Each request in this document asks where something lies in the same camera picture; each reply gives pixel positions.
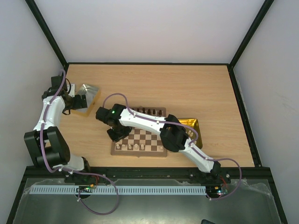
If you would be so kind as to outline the gold interior green tin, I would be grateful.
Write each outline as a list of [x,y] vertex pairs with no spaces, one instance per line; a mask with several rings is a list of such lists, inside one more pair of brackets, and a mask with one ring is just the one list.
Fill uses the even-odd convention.
[[202,138],[200,134],[199,122],[196,118],[180,118],[179,122],[184,125],[185,132],[194,140],[194,144],[199,148],[203,148]]

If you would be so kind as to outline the wooden chess board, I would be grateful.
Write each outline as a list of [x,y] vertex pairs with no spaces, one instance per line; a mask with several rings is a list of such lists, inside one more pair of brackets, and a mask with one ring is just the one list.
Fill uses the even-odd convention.
[[[138,144],[139,149],[134,150],[134,144]],[[140,149],[140,145],[144,145],[144,150]],[[126,150],[122,150],[122,145],[126,145]],[[145,131],[138,128],[132,128],[129,136],[118,141],[112,142],[111,155],[114,156],[135,156],[135,157],[166,157],[167,149],[159,150],[162,146],[162,141],[159,135]]]

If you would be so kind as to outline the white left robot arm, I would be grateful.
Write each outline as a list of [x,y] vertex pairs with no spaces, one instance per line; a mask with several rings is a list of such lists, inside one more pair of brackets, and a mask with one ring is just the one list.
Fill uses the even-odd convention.
[[43,110],[33,131],[24,134],[24,141],[35,167],[47,168],[50,172],[89,172],[86,158],[71,154],[58,129],[66,111],[87,107],[85,95],[68,94],[65,89],[49,88],[42,95]]

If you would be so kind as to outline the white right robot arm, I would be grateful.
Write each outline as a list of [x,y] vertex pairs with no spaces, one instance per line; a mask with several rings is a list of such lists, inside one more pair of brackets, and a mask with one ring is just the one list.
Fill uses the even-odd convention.
[[109,137],[118,141],[126,137],[132,127],[149,131],[160,136],[162,145],[168,151],[182,153],[204,173],[207,182],[213,183],[220,177],[221,165],[206,155],[186,133],[185,125],[173,116],[156,117],[115,104],[112,109],[102,108],[98,119],[111,127]]

